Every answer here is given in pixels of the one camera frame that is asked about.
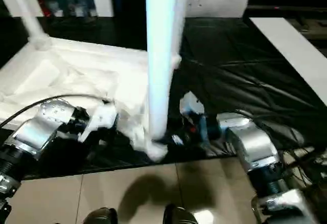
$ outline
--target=black cable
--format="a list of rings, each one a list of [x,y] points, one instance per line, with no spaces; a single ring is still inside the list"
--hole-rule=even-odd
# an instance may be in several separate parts
[[[108,103],[108,102],[112,102],[110,100],[108,100],[107,98],[102,98],[102,97],[98,97],[98,96],[95,96],[95,95],[88,95],[88,94],[65,94],[65,95],[56,95],[56,96],[52,96],[52,97],[49,97],[49,98],[45,98],[43,100],[39,100],[39,101],[36,101],[28,106],[25,106],[23,109],[19,110],[18,112],[16,112],[15,114],[11,115],[9,118],[7,118],[6,120],[4,120],[2,123],[0,123],[0,128],[4,127],[7,123],[9,123],[11,120],[15,119],[16,117],[18,117],[20,114],[26,112],[28,109],[36,106],[36,105],[39,105],[39,104],[42,104],[46,101],[49,101],[49,100],[53,100],[53,99],[58,99],[58,98],[63,98],[63,97],[85,97],[85,98],[92,98],[92,99],[97,99],[97,100],[101,100],[103,101],[104,103]]]

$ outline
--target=black plastic sheet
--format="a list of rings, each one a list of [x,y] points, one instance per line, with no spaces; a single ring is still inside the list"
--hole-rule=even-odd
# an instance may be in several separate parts
[[[55,24],[44,19],[41,22],[46,32],[54,37],[146,49],[146,25],[143,21],[98,18],[89,28],[84,25],[76,27],[74,19]],[[2,49],[3,64],[19,49],[15,39],[20,39],[21,45],[25,42],[25,32],[18,30],[21,23],[10,23],[10,26],[15,24],[17,34],[12,39],[7,35],[7,48]],[[309,145],[325,147],[325,105],[248,20],[186,19],[181,56],[182,62],[174,72],[170,90],[169,132],[174,133],[180,128],[177,125],[180,119],[179,100],[192,91],[208,114],[235,109],[252,113],[265,125],[279,150]],[[0,138],[4,140],[9,134],[10,131],[1,130]],[[215,156],[233,155],[231,150],[216,146]],[[120,133],[91,162],[81,161],[76,168],[68,170],[69,161],[75,157],[78,160],[79,150],[78,145],[58,143],[55,153],[48,160],[49,164],[43,167],[48,170],[40,172],[36,169],[27,178],[154,165],[144,153],[134,151],[128,139]],[[208,157],[197,144],[188,147],[170,144],[169,153],[160,164]]]

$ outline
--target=beige floor tile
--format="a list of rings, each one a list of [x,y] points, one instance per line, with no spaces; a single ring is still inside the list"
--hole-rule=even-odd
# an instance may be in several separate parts
[[[181,204],[174,164],[86,174],[77,223],[101,207],[115,208],[120,223],[162,223],[170,203]]]
[[[74,224],[81,183],[81,175],[23,182],[6,224]]]
[[[181,196],[191,212],[209,210],[214,223],[255,223],[254,191],[237,158],[177,164]]]

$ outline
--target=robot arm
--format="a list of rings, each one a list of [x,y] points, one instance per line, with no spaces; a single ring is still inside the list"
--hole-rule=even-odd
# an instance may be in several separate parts
[[[0,147],[0,223],[11,211],[6,198],[12,197],[20,182],[56,137],[83,143],[99,127],[112,128],[117,119],[112,103],[100,105],[90,117],[86,110],[64,100],[41,104],[35,117],[25,121]]]
[[[303,193],[287,181],[283,162],[267,133],[252,120],[235,115],[224,119],[226,139],[233,144],[256,191],[258,203],[254,204],[270,215],[265,223],[319,223]],[[258,212],[255,216],[261,223]]]

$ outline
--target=white pole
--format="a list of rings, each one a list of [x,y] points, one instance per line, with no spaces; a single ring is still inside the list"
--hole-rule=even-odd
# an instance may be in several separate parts
[[[160,139],[167,128],[175,1],[146,0],[149,128],[152,139]]]
[[[31,9],[28,5],[27,0],[16,0],[20,10],[21,16],[25,25],[26,30],[29,33],[30,38],[33,39],[42,39],[45,36],[45,33],[37,21],[36,17],[32,15]]]
[[[179,54],[187,7],[188,7],[188,0],[176,0],[173,40],[172,40],[173,55]]]

